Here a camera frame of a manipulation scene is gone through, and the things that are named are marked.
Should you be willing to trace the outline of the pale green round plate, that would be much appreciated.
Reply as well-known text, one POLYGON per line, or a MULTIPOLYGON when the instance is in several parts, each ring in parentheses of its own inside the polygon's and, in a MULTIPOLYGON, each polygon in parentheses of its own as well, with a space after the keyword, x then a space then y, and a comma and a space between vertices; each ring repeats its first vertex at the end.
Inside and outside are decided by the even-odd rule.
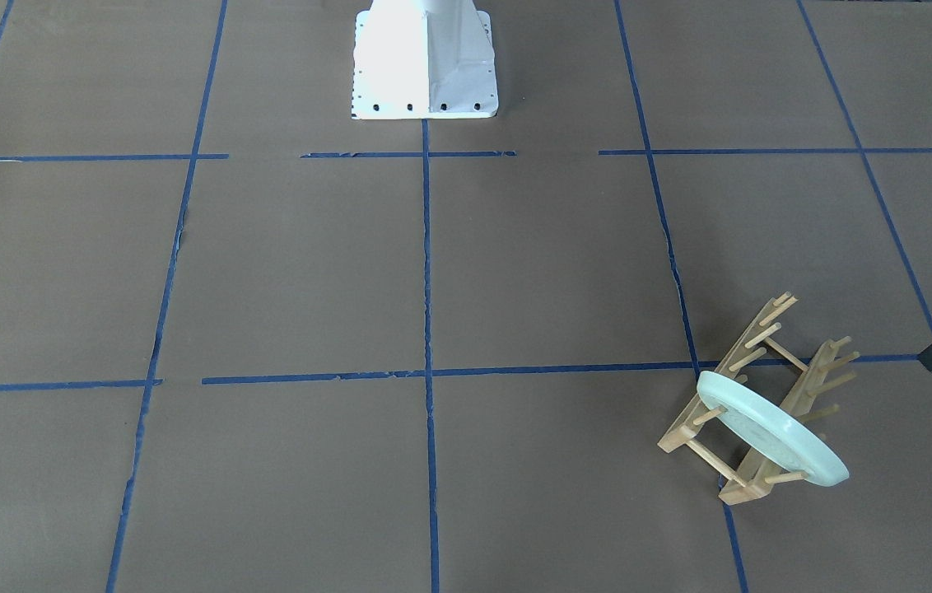
POLYGON ((715 419, 790 475, 819 487, 835 487, 850 477, 839 455, 797 418, 763 395, 728 376, 704 371, 697 395, 715 419))

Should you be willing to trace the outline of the wooden dish rack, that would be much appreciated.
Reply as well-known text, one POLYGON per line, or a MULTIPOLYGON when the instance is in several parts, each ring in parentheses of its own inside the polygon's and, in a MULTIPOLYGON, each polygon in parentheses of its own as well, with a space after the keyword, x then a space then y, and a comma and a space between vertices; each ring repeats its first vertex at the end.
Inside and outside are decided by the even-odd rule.
MULTIPOLYGON (((780 330, 783 315, 794 304, 796 296, 790 293, 767 301, 726 354, 706 371, 728 376, 763 395, 827 443, 813 429, 813 422, 839 408, 835 403, 819 406, 818 399, 854 379, 850 365, 859 354, 849 335, 823 341, 811 357, 792 352, 780 341, 780 330)), ((684 448, 710 466, 720 476, 718 497, 727 506, 755 502, 782 484, 812 484, 779 468, 718 421, 719 410, 708 409, 697 395, 699 375, 692 397, 658 440, 662 451, 684 448)))

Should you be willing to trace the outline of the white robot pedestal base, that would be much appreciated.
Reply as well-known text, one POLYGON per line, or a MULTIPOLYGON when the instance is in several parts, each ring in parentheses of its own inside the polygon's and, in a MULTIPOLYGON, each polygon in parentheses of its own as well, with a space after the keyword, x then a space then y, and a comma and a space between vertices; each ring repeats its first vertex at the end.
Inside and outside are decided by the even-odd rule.
POLYGON ((492 19, 473 1, 373 1, 354 23, 351 117, 492 118, 492 19))

